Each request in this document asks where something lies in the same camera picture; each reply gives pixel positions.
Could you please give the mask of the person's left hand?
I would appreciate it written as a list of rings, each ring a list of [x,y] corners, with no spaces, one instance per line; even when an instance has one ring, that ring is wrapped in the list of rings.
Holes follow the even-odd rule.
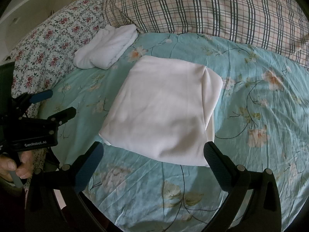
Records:
[[[21,179],[28,179],[32,176],[34,168],[32,151],[24,151],[20,159],[21,165],[17,166],[13,159],[1,155],[1,177],[3,179],[8,182],[13,181],[10,171],[15,171],[16,175]]]

